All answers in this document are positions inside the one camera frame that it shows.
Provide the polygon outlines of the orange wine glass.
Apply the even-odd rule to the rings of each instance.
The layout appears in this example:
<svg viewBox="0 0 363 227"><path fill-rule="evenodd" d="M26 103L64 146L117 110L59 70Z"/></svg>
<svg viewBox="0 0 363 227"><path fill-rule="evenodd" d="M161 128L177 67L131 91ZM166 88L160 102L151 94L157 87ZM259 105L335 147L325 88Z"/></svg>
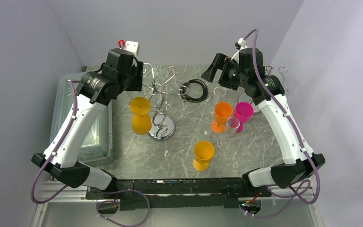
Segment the orange wine glass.
<svg viewBox="0 0 363 227"><path fill-rule="evenodd" d="M219 102L214 107L213 117L210 128L214 133L222 133L225 130L225 123L233 114L233 108L227 102Z"/></svg>

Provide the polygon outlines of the clear wine glass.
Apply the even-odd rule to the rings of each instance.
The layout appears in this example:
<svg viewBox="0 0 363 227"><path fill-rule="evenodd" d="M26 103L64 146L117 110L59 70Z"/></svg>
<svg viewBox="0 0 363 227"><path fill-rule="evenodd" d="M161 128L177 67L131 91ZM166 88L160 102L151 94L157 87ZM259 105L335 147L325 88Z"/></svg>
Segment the clear wine glass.
<svg viewBox="0 0 363 227"><path fill-rule="evenodd" d="M200 137L209 137L209 136L210 136L209 128L208 128L208 127L200 127L200 128L197 130L197 134L198 134L198 136L200 136Z"/></svg>
<svg viewBox="0 0 363 227"><path fill-rule="evenodd" d="M229 117L225 123L223 135L217 140L217 146L220 149L228 149L231 145L230 138L237 132L239 127L240 121L236 117Z"/></svg>

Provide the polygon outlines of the yellow-orange wine glass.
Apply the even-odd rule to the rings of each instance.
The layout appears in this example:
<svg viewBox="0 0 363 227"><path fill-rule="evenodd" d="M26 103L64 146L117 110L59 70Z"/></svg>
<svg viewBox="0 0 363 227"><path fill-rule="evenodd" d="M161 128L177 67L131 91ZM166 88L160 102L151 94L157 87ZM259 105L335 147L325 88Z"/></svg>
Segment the yellow-orange wine glass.
<svg viewBox="0 0 363 227"><path fill-rule="evenodd" d="M205 171L215 153L213 145L206 140L199 141L195 144L193 152L194 159L192 165L194 169L200 172Z"/></svg>

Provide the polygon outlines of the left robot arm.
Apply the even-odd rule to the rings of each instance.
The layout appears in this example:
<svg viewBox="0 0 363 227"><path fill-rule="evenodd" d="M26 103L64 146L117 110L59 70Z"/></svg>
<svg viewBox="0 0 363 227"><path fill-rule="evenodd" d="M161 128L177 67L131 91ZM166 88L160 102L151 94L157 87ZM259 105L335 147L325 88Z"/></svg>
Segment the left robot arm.
<svg viewBox="0 0 363 227"><path fill-rule="evenodd" d="M123 91L141 91L143 62L137 60L139 47L115 48L108 52L101 72L86 72L72 88L73 105L55 139L32 162L38 173L48 172L63 184L77 188L94 187L106 199L118 189L112 174L78 160L80 148L98 116Z"/></svg>

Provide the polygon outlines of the pink wine glass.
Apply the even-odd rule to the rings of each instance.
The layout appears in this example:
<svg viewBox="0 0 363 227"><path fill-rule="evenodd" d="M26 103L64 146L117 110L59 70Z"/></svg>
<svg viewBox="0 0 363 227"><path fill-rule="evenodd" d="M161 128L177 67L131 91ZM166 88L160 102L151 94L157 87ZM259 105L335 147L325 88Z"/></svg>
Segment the pink wine glass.
<svg viewBox="0 0 363 227"><path fill-rule="evenodd" d="M233 116L237 118L240 122L240 125L237 129L237 133L243 130L243 124L247 122L254 114L254 109L251 104L247 102L239 102L234 109Z"/></svg>

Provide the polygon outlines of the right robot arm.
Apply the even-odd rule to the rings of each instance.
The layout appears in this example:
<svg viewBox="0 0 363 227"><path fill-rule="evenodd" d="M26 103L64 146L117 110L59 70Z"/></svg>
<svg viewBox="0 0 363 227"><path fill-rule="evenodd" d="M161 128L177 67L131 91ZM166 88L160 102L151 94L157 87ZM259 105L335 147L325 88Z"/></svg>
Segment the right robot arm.
<svg viewBox="0 0 363 227"><path fill-rule="evenodd" d="M316 175L325 164L325 158L322 154L314 153L298 129L281 81L265 73L262 52L253 48L241 49L237 60L217 53L201 78L212 82L218 70L221 71L220 86L232 90L241 87L253 99L266 117L282 153L281 164L244 174L242 192L253 196L262 186L286 188Z"/></svg>

